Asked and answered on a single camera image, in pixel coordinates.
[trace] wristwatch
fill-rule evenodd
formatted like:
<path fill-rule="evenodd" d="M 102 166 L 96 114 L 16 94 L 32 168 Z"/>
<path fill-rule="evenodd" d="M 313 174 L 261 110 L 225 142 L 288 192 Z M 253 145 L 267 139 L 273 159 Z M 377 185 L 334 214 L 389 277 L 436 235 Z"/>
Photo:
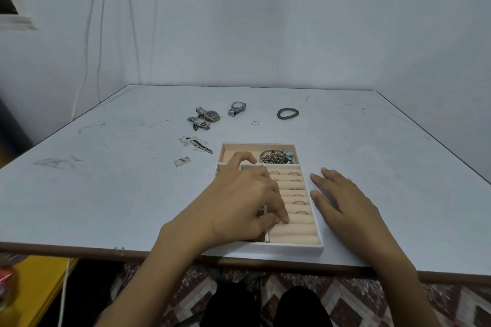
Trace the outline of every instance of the wristwatch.
<path fill-rule="evenodd" d="M 245 102 L 235 101 L 232 106 L 230 106 L 230 110 L 228 114 L 230 116 L 236 116 L 238 113 L 244 111 L 246 108 Z"/>
<path fill-rule="evenodd" d="M 205 118 L 209 122 L 216 122 L 220 120 L 220 115 L 214 110 L 206 111 L 204 108 L 197 107 L 196 112 L 199 114 L 199 118 Z"/>
<path fill-rule="evenodd" d="M 193 128 L 195 131 L 197 131 L 198 128 L 203 128 L 204 130 L 210 129 L 210 125 L 205 119 L 196 118 L 195 116 L 190 116 L 189 118 L 187 118 L 187 121 L 190 121 L 193 124 Z"/>

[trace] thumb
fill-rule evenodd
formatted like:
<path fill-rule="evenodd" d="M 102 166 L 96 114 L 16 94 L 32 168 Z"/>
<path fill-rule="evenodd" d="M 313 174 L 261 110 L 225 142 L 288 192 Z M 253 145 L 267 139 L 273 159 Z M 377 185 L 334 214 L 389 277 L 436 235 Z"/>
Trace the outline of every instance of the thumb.
<path fill-rule="evenodd" d="M 343 219 L 343 214 L 331 206 L 328 199 L 321 192 L 312 190 L 310 197 L 314 201 L 317 209 L 321 212 L 326 224 L 331 228 L 335 228 L 340 220 Z"/>
<path fill-rule="evenodd" d="M 279 217 L 272 212 L 259 216 L 256 219 L 256 237 L 270 229 L 274 224 L 279 223 L 279 221 Z"/>

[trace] brown table edge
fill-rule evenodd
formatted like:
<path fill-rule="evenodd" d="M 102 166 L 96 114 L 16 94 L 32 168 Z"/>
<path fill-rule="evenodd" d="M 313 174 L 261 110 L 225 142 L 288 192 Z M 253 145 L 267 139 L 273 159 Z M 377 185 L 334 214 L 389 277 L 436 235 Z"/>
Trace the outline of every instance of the brown table edge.
<path fill-rule="evenodd" d="M 147 251 L 108 250 L 98 248 L 49 246 L 45 244 L 3 243 L 0 252 L 21 253 L 30 255 L 88 258 L 94 260 L 135 261 L 142 262 Z M 322 276 L 340 276 L 350 278 L 377 278 L 370 267 L 312 264 L 293 261 L 243 259 L 236 257 L 198 256 L 196 265 L 239 268 L 268 273 L 295 273 Z M 491 286 L 491 275 L 454 274 L 418 271 L 419 279 L 425 283 L 447 283 L 460 285 Z"/>

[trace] white cord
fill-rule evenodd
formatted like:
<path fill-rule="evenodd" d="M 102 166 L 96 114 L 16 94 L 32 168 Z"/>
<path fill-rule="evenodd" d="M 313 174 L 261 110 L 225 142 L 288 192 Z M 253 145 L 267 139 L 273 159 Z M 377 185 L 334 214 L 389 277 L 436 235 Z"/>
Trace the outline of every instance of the white cord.
<path fill-rule="evenodd" d="M 63 313 L 65 311 L 65 297 L 66 297 L 66 283 L 68 281 L 68 275 L 70 273 L 70 265 L 72 259 L 68 259 L 66 262 L 65 279 L 63 280 L 63 288 L 61 289 L 61 303 L 60 303 L 60 316 L 58 318 L 58 327 L 63 324 Z"/>
<path fill-rule="evenodd" d="M 85 36 L 84 36 L 84 48 L 83 48 L 83 57 L 85 59 L 85 75 L 83 76 L 83 80 L 80 83 L 80 87 L 77 91 L 77 94 L 75 96 L 75 100 L 73 101 L 73 107 L 72 107 L 72 113 L 70 115 L 70 121 L 75 119 L 75 110 L 77 109 L 77 102 L 79 101 L 79 96 L 80 93 L 82 92 L 83 85 L 87 81 L 87 75 L 88 75 L 88 49 L 89 49 L 89 32 L 90 32 L 90 21 L 92 20 L 92 13 L 94 12 L 94 2 L 95 0 L 91 0 L 90 2 L 90 9 L 89 9 L 89 16 L 87 19 L 87 25 L 85 26 Z"/>
<path fill-rule="evenodd" d="M 138 83 L 141 84 L 140 54 L 138 53 L 137 31 L 135 28 L 135 17 L 133 16 L 133 4 L 131 0 L 128 0 L 128 4 L 130 7 L 131 27 L 133 30 L 133 43 L 135 45 L 135 56 L 137 59 Z"/>
<path fill-rule="evenodd" d="M 154 24 L 152 29 L 152 51 L 150 52 L 150 83 L 152 82 L 152 73 L 153 73 L 153 63 L 154 63 L 154 55 L 155 55 L 155 33 L 157 31 L 157 4 L 158 0 L 154 0 Z"/>
<path fill-rule="evenodd" d="M 99 75 L 101 74 L 101 61 L 102 61 L 102 24 L 104 23 L 104 5 L 106 0 L 102 0 L 102 10 L 101 10 L 101 28 L 99 31 L 99 63 L 97 64 L 97 97 L 99 98 L 99 103 L 101 103 L 101 87 L 99 85 Z"/>

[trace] patterned floor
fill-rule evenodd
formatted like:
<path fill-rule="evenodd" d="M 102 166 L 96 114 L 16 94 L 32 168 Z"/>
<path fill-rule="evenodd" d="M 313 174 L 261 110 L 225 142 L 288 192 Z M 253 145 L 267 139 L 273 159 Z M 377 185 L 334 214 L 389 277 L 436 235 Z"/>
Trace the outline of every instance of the patterned floor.
<path fill-rule="evenodd" d="M 121 274 L 121 290 L 137 269 L 136 264 L 126 264 Z M 247 273 L 233 270 L 223 272 L 227 279 L 234 282 Z M 262 314 L 272 321 L 279 299 L 293 286 L 304 286 L 314 291 L 335 327 L 393 326 L 378 281 L 274 273 L 264 274 L 260 281 L 253 282 L 248 288 L 261 300 Z M 491 288 L 441 284 L 425 284 L 424 288 L 443 327 L 491 327 Z M 190 267 L 163 315 L 161 326 L 172 327 L 203 311 L 216 289 L 217 284 L 204 269 Z"/>

